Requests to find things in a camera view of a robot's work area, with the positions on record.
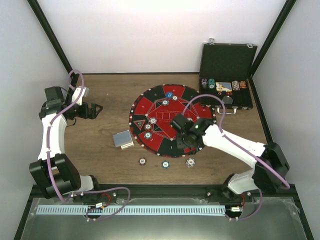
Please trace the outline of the blue white chip stack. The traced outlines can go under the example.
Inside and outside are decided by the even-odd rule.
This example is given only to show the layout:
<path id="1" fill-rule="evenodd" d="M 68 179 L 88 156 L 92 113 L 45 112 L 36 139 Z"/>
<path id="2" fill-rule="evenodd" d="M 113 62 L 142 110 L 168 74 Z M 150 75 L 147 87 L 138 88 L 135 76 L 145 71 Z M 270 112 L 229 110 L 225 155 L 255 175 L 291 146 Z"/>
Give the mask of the blue white chip stack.
<path id="1" fill-rule="evenodd" d="M 188 168 L 193 168 L 196 164 L 196 160 L 194 158 L 188 158 L 185 164 Z"/>

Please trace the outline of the red brown chip stack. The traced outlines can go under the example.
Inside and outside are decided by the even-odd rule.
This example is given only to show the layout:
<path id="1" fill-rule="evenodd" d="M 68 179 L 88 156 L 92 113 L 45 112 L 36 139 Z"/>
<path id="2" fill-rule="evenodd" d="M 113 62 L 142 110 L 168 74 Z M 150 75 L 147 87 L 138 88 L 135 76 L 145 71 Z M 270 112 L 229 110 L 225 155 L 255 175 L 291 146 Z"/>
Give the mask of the red brown chip stack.
<path id="1" fill-rule="evenodd" d="M 141 157 L 139 160 L 138 160 L 138 163 L 140 166 L 145 166 L 146 163 L 147 163 L 147 160 L 144 158 L 144 157 Z"/>

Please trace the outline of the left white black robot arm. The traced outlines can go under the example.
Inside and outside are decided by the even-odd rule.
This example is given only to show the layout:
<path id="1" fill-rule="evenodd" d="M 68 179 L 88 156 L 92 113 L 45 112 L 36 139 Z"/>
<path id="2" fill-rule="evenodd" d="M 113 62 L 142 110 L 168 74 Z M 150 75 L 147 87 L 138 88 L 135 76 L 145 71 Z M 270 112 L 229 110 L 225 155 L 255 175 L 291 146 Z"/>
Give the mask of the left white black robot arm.
<path id="1" fill-rule="evenodd" d="M 101 105 L 88 104 L 83 98 L 89 94 L 87 87 L 77 87 L 72 95 L 76 103 L 68 108 L 62 89 L 58 86 L 44 90 L 46 102 L 39 118 L 43 126 L 42 146 L 38 160 L 29 165 L 29 171 L 46 199 L 60 194 L 84 192 L 89 201 L 97 202 L 102 189 L 93 175 L 80 175 L 65 153 L 65 130 L 68 120 L 95 119 L 102 111 Z"/>

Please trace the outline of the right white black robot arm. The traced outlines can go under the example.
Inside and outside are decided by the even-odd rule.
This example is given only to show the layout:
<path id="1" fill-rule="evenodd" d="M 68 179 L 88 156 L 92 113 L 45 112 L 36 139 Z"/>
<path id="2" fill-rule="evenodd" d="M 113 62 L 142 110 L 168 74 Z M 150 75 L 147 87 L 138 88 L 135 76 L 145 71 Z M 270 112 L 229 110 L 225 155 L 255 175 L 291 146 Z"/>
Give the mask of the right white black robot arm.
<path id="1" fill-rule="evenodd" d="M 193 122 L 182 114 L 175 116 L 170 125 L 177 132 L 178 148 L 215 148 L 250 167 L 250 170 L 233 173 L 226 179 L 222 188 L 225 200 L 232 202 L 240 194 L 253 190 L 274 195 L 280 189 L 290 188 L 286 181 L 290 167 L 277 143 L 251 141 L 223 130 L 212 120 L 199 118 Z"/>

